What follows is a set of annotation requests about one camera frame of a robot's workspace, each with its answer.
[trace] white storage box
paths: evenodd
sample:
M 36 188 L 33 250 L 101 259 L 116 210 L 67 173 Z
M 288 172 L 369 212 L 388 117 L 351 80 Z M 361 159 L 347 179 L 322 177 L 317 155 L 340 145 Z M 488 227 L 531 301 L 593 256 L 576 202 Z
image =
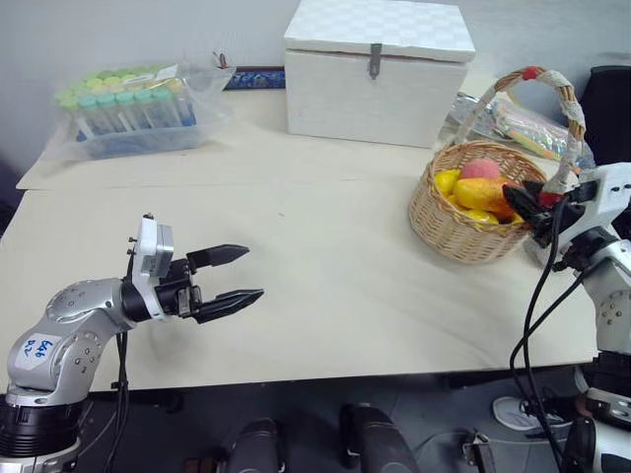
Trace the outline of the white storage box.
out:
M 285 32 L 290 133 L 431 147 L 475 50 L 457 6 L 302 0 Z

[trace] box latch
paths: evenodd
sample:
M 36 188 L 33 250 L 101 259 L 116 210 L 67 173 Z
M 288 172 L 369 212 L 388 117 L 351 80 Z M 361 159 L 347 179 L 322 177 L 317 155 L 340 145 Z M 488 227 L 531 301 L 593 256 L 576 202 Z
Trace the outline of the box latch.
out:
M 379 70 L 382 66 L 382 46 L 380 42 L 371 44 L 371 60 L 368 63 L 368 73 L 373 80 L 379 76 Z

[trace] basket handle wrap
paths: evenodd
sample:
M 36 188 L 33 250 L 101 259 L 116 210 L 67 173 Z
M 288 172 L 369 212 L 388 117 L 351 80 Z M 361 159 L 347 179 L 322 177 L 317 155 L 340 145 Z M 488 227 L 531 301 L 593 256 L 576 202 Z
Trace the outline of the basket handle wrap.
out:
M 471 131 L 475 119 L 484 111 L 486 105 L 493 100 L 498 92 L 507 91 L 520 82 L 532 79 L 556 89 L 561 101 L 563 114 L 568 117 L 567 147 L 561 157 L 558 171 L 543 187 L 543 194 L 546 195 L 546 200 L 548 200 L 549 204 L 554 204 L 560 200 L 563 193 L 568 189 L 568 178 L 574 170 L 578 157 L 583 152 L 585 136 L 583 110 L 574 95 L 574 87 L 561 73 L 548 71 L 540 66 L 528 66 L 499 79 L 484 93 L 476 108 L 465 118 L 454 137 L 454 143 L 459 145 L 464 142 L 464 138 Z

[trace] wicker basket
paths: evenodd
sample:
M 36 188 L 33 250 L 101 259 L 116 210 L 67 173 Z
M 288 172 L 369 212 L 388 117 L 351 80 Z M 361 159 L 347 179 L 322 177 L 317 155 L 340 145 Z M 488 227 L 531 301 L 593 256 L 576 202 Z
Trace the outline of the wicker basket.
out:
M 577 102 L 572 86 L 558 73 L 547 73 L 543 68 L 533 66 L 500 79 L 480 99 L 477 109 L 462 123 L 454 139 L 455 144 L 439 151 L 425 168 L 421 181 L 409 205 L 409 219 L 414 233 L 436 251 L 462 263 L 483 263 L 506 256 L 528 234 L 529 226 L 521 224 L 492 224 L 475 221 L 452 206 L 435 184 L 437 172 L 446 169 L 460 169 L 465 163 L 476 158 L 487 158 L 500 165 L 502 175 L 517 182 L 524 179 L 545 180 L 545 174 L 519 151 L 506 146 L 485 141 L 463 143 L 475 117 L 481 113 L 495 94 L 510 89 L 515 84 L 538 79 L 550 84 L 550 74 L 554 74 L 557 91 L 564 103 Z M 583 140 L 585 127 L 570 120 L 570 134 Z

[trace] floor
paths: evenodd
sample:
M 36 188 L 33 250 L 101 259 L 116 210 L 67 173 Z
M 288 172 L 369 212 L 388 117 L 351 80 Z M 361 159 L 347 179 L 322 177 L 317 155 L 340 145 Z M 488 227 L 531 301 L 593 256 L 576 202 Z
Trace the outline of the floor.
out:
M 576 392 L 570 369 L 540 372 L 537 376 L 540 385 L 560 395 Z M 406 375 L 178 391 L 183 404 L 175 413 L 168 413 L 164 407 L 133 405 L 117 471 L 183 472 L 185 458 L 206 456 L 219 445 L 229 448 L 242 427 L 261 417 L 272 417 L 285 427 L 288 472 L 348 471 L 337 460 L 337 414 L 342 404 L 356 402 L 369 402 L 390 415 L 413 449 L 422 472 L 477 472 L 462 459 L 463 430 L 477 430 L 494 440 L 492 451 L 498 472 L 555 471 L 545 441 L 527 439 L 492 417 L 490 406 L 495 398 L 517 394 L 511 379 L 459 388 L 449 383 L 450 378 L 444 375 Z M 112 410 L 112 403 L 94 401 L 84 423 L 84 445 L 102 430 Z M 80 473 L 101 471 L 111 442 L 108 434 L 82 455 Z

